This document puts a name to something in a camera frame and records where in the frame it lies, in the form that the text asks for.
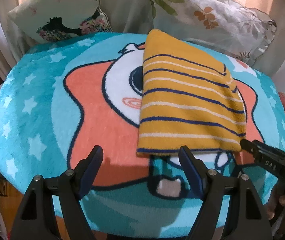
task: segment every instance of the white star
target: white star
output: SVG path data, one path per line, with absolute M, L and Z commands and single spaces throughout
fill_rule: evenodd
M 49 50 L 48 50 L 48 52 L 53 52 L 56 48 L 57 48 L 58 46 L 56 45 L 56 44 L 52 44 L 49 48 Z
M 95 40 L 91 40 L 91 39 L 84 39 L 84 40 L 81 40 L 81 41 L 78 41 L 78 45 L 79 46 L 87 46 L 87 47 L 90 47 L 93 43 L 95 43 L 96 41 Z
M 283 125 L 284 130 L 285 130 L 285 122 L 284 122 L 284 120 L 282 120 L 281 123 Z
M 34 101 L 34 96 L 30 99 L 25 100 L 25 107 L 23 108 L 22 112 L 27 112 L 31 114 L 31 110 L 37 105 L 37 102 Z
M 37 134 L 35 138 L 28 138 L 28 143 L 30 145 L 29 155 L 33 155 L 37 160 L 41 161 L 41 154 L 47 146 L 41 142 L 40 134 Z
M 273 86 L 270 86 L 270 88 L 272 89 L 272 92 L 273 92 L 274 94 L 277 94 L 277 90 L 276 90 Z
M 50 61 L 49 63 L 52 63 L 52 62 L 59 62 L 59 61 L 61 61 L 62 59 L 64 59 L 66 56 L 63 56 L 63 55 L 61 54 L 61 52 L 58 52 L 58 53 L 56 53 L 56 54 L 50 55 L 50 57 L 51 57 L 51 61 Z
M 11 100 L 12 100 L 11 96 L 7 96 L 7 97 L 5 98 L 5 100 L 4 100 L 4 108 L 7 108 L 7 107 L 8 107 L 8 105 L 9 105 L 10 102 L 11 102 Z
M 5 82 L 4 82 L 4 84 L 3 84 L 3 86 L 4 86 L 4 85 L 10 85 L 10 83 L 11 83 L 13 80 L 14 80 L 13 77 L 7 77 L 6 80 L 5 80 Z
M 35 78 L 35 76 L 34 76 L 34 74 L 33 73 L 31 73 L 29 76 L 27 76 L 26 78 L 25 78 L 25 81 L 24 81 L 24 83 L 22 84 L 22 85 L 25 85 L 25 84 L 30 84 L 30 81 L 32 81 L 33 79 Z
M 55 83 L 52 85 L 52 87 L 55 88 L 57 86 L 58 82 L 61 82 L 61 76 L 55 77 Z
M 10 121 L 8 121 L 8 123 L 6 123 L 4 126 L 3 126 L 3 134 L 2 136 L 4 136 L 6 139 L 8 138 L 8 134 L 10 133 L 11 131 L 11 128 L 10 128 Z
M 276 106 L 276 100 L 274 100 L 274 98 L 272 96 L 270 96 L 270 98 L 269 98 L 269 103 L 272 107 Z
M 17 173 L 18 169 L 15 165 L 15 159 L 12 158 L 11 160 L 7 160 L 6 164 L 7 164 L 8 175 L 10 175 L 13 179 L 16 179 L 16 173 Z
M 285 149 L 285 141 L 284 141 L 284 138 L 281 139 L 281 144 L 282 144 L 283 148 Z
M 29 50 L 29 53 L 35 53 L 35 52 L 37 52 L 37 48 L 36 48 L 36 46 L 34 46 L 33 48 L 31 48 L 30 50 Z

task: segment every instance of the floral pillow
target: floral pillow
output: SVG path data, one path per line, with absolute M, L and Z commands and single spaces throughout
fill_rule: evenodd
M 233 0 L 150 0 L 154 28 L 249 66 L 273 41 L 276 23 Z
M 8 16 L 39 43 L 112 32 L 99 0 L 27 0 Z

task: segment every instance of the blue stripe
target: blue stripe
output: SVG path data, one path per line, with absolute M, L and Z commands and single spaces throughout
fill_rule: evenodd
M 167 72 L 171 72 L 171 73 L 175 73 L 175 74 L 179 74 L 179 75 L 182 75 L 182 76 L 187 76 L 187 77 L 191 77 L 191 78 L 194 78 L 194 79 L 200 79 L 200 80 L 205 80 L 209 83 L 212 83 L 212 84 L 215 84 L 217 86 L 220 86 L 220 87 L 224 87 L 224 88 L 229 88 L 230 87 L 226 84 L 222 84 L 222 83 L 218 83 L 218 82 L 215 82 L 215 81 L 212 81 L 212 80 L 209 80 L 209 79 L 206 79 L 204 77 L 198 77 L 198 76 L 193 76 L 193 75 L 189 75 L 187 73 L 183 73 L 183 72 L 180 72 L 180 71 L 175 71 L 175 70 L 171 70 L 171 69 L 166 69 L 166 68 L 154 68 L 154 69 L 150 69 L 148 71 L 146 71 L 144 74 L 143 74 L 143 77 L 150 73 L 150 72 L 153 72 L 153 71 L 167 71 Z
M 216 69 L 214 69 L 214 68 L 211 68 L 211 67 L 208 67 L 208 66 L 199 64 L 199 63 L 197 63 L 197 62 L 194 62 L 194 61 L 191 61 L 191 60 L 182 58 L 182 57 L 175 57 L 175 56 L 172 56 L 172 55 L 169 55 L 169 54 L 158 54 L 158 55 L 151 56 L 151 57 L 149 57 L 149 58 L 146 58 L 146 59 L 143 61 L 143 63 L 145 63 L 147 60 L 150 60 L 150 59 L 152 59 L 152 58 L 154 58 L 154 57 L 161 57 L 161 56 L 166 56 L 166 57 L 171 57 L 171 58 L 183 60 L 183 61 L 186 61 L 186 62 L 195 64 L 195 65 L 198 65 L 198 66 L 201 66 L 201 67 L 209 68 L 209 69 L 211 69 L 211 70 L 213 70 L 213 71 L 216 71 L 216 72 L 219 73 L 220 75 L 223 75 L 223 76 L 227 75 L 227 73 L 226 73 L 226 65 L 225 65 L 225 64 L 224 64 L 224 72 L 221 73 L 221 72 L 219 72 L 218 70 L 216 70 Z
M 221 152 L 226 151 L 226 149 L 221 148 L 209 148 L 209 149 L 190 149 L 192 152 Z M 137 152 L 145 153 L 177 153 L 179 149 L 147 149 L 147 148 L 138 148 Z
M 225 106 L 223 103 L 221 103 L 221 102 L 219 102 L 219 101 L 216 101 L 216 100 L 213 100 L 213 99 L 209 99 L 209 98 L 204 98 L 204 97 L 201 97 L 201 96 L 197 96 L 197 95 L 194 95 L 194 94 L 185 92 L 185 91 L 170 89 L 170 88 L 153 88 L 153 89 L 147 90 L 147 91 L 143 94 L 143 96 L 145 96 L 145 95 L 147 95 L 147 94 L 149 94 L 149 93 L 158 92 L 158 91 L 170 92 L 170 93 L 175 93 L 175 94 L 181 94 L 181 95 L 191 96 L 191 97 L 198 98 L 198 99 L 201 99 L 201 100 L 210 102 L 210 103 L 214 103 L 214 104 L 220 105 L 220 106 L 226 108 L 226 109 L 227 109 L 228 111 L 230 111 L 230 112 L 233 112 L 233 113 L 236 113 L 236 114 L 244 114 L 244 111 L 243 111 L 243 110 L 234 110 L 234 109 L 232 109 L 232 108 L 229 108 L 229 107 Z
M 182 119 L 182 118 L 178 118 L 178 117 L 167 117 L 167 116 L 150 116 L 150 117 L 146 117 L 144 119 L 142 119 L 140 121 L 140 124 L 144 123 L 144 122 L 150 122 L 150 121 L 170 121 L 170 122 L 184 122 L 184 123 L 190 123 L 190 124 L 200 124 L 200 125 L 207 125 L 207 126 L 216 126 L 216 127 L 220 127 L 223 128 L 229 132 L 231 132 L 232 134 L 242 137 L 245 136 L 245 133 L 237 133 L 225 126 L 223 126 L 220 123 L 216 123 L 216 122 L 205 122 L 205 121 L 196 121 L 196 120 L 187 120 L 187 119 Z

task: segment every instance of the yellow striped towel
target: yellow striped towel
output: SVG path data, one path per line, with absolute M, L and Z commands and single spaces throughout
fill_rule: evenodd
M 246 116 L 229 70 L 208 53 L 152 30 L 143 56 L 137 155 L 241 150 Z

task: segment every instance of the wooden floor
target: wooden floor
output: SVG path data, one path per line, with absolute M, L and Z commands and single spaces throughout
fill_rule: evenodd
M 8 183 L 7 195 L 7 197 L 0 197 L 0 212 L 1 216 L 3 217 L 7 232 L 10 232 L 23 194 L 21 194 L 18 190 L 15 189 L 15 187 Z M 63 240 L 70 240 L 64 220 L 60 217 L 56 217 L 56 219 L 61 238 Z

